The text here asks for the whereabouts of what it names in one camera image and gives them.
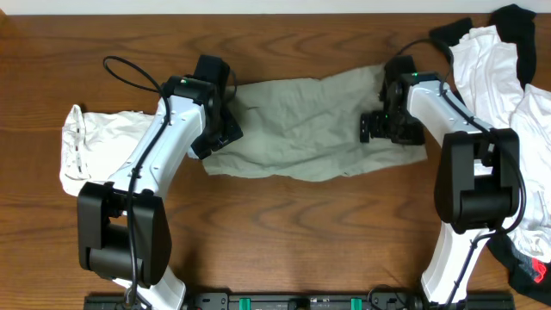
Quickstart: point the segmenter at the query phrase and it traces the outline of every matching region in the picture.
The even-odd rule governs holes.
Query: crumpled fabric
[[[511,127],[520,139],[520,170],[526,212],[510,232],[524,255],[551,261],[551,93],[517,79],[517,47],[504,43],[495,26],[473,28],[451,47],[454,79],[465,105],[496,128]],[[509,227],[516,217],[505,220]]]
[[[424,146],[360,143],[360,115],[382,109],[384,70],[373,65],[322,80],[239,86],[229,109],[244,137],[203,160],[209,175],[280,175],[309,182],[350,177],[426,159]]]
[[[152,121],[152,115],[141,112],[83,113],[74,105],[61,130],[59,179],[63,190],[76,196],[86,182],[107,182]]]

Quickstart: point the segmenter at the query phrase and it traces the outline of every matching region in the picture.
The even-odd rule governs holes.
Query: green tape
[[[239,300],[239,310],[251,310],[251,300],[249,298],[241,298]]]
[[[362,310],[362,300],[360,298],[352,298],[350,303],[352,304],[350,310]]]

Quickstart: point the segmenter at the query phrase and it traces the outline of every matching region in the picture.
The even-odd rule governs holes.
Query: folded gray cloth
[[[229,108],[244,137],[203,160],[209,175],[280,175],[317,182],[426,158],[424,146],[360,143],[360,115],[382,108],[384,70],[373,65],[322,80],[239,86]]]

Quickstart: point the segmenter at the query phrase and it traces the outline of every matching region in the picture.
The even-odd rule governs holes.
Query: white background
[[[516,3],[551,12],[551,0],[0,0],[8,15],[489,13]]]

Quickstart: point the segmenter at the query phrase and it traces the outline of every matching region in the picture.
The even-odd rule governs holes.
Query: wood grain
[[[76,201],[59,182],[60,128],[72,104],[89,111],[155,109],[156,98],[116,81],[102,58],[136,62],[157,80],[223,57],[239,82],[323,78],[385,62],[405,43],[464,15],[18,16],[0,28],[1,308],[79,309],[93,292],[121,292],[81,270]],[[477,25],[486,15],[474,15]],[[551,16],[536,18],[534,85],[551,90]],[[443,71],[431,48],[420,70]],[[130,78],[142,82],[131,71]],[[439,219],[430,160],[324,183],[286,177],[208,177],[186,159],[165,203],[170,266],[190,288],[234,292],[368,291],[415,287]],[[470,289],[509,289],[484,250]],[[543,309],[516,295],[519,309]]]

